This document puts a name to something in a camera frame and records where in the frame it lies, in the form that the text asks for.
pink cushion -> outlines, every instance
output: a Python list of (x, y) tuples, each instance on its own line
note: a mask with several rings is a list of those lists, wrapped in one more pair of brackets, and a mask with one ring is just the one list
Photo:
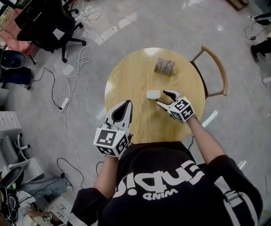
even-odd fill
[(20, 51), (19, 41), (17, 39), (9, 39), (7, 45), (13, 50)]
[(15, 22), (15, 18), (21, 13), (21, 9), (15, 9), (4, 25), (2, 31), (0, 32), (0, 37), (7, 43), (9, 47), (13, 50), (21, 51), (26, 55), (29, 55), (35, 48), (35, 45), (29, 44), (27, 41), (18, 41), (17, 35), (21, 31)]
[(18, 25), (15, 22), (15, 18), (21, 13), (21, 11), (22, 11), (21, 9), (16, 8), (13, 11), (13, 13), (12, 13), (11, 17), (9, 18), (9, 20), (7, 21), (7, 23), (3, 27), (3, 30), (9, 32), (15, 38), (17, 37), (17, 35), (21, 31), (21, 29), (18, 27)]

black t-shirt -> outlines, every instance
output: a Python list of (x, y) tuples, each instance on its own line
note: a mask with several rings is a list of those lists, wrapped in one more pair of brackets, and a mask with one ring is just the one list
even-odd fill
[[(96, 220), (101, 226), (232, 225), (214, 185), (220, 176), (231, 190), (249, 197), (260, 218), (261, 196), (231, 158), (219, 156), (202, 171), (180, 142), (130, 146), (118, 164), (113, 198), (82, 189), (72, 213), (87, 225)], [(247, 212), (243, 216), (241, 225), (253, 225)]]

small box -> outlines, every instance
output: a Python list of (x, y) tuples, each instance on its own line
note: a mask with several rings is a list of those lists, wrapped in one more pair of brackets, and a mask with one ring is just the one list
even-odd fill
[(167, 76), (171, 76), (173, 73), (174, 62), (158, 58), (157, 64), (155, 65), (154, 72), (158, 72)]

round wooden table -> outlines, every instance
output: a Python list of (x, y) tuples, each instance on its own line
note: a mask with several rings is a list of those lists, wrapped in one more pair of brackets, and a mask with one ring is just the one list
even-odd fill
[[(158, 58), (175, 62), (173, 74), (154, 72)], [(160, 90), (161, 101), (172, 100), (162, 91), (179, 91), (192, 103), (200, 120), (205, 107), (205, 90), (194, 66), (182, 55), (163, 48), (145, 48), (130, 53), (111, 72), (105, 88), (107, 111), (124, 100), (131, 100), (133, 115), (132, 142), (181, 141), (191, 133), (187, 123), (180, 123), (161, 109), (155, 100), (146, 98), (147, 90)]]

wooden chair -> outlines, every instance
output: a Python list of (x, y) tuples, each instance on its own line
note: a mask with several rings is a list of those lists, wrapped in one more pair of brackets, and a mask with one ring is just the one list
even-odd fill
[[(215, 92), (215, 93), (212, 93), (212, 94), (209, 94), (208, 91), (207, 91), (207, 87), (205, 85), (205, 81), (200, 73), (200, 71), (198, 70), (196, 64), (195, 64), (195, 60), (203, 53), (203, 52), (207, 52), (212, 58), (213, 60), (215, 61), (215, 63), (217, 64), (219, 70), (220, 70), (220, 73), (221, 73), (221, 76), (222, 76), (222, 81), (223, 81), (223, 90), (221, 91), (218, 91), (218, 92)], [(207, 47), (205, 46), (201, 46), (201, 50), (200, 52), (192, 59), (192, 61), (190, 61), (191, 64), (195, 67), (195, 69), (197, 70), (197, 72), (199, 73), (200, 77), (201, 77), (201, 80), (202, 80), (202, 83), (203, 83), (203, 86), (205, 88), (205, 98), (208, 98), (208, 97), (211, 97), (211, 96), (216, 96), (216, 95), (224, 95), (226, 96), (227, 95), (227, 92), (228, 92), (228, 79), (227, 79), (227, 76), (226, 76), (226, 72), (225, 72), (225, 69), (221, 63), (221, 61), (219, 60), (219, 58), (212, 52), (210, 51)]]

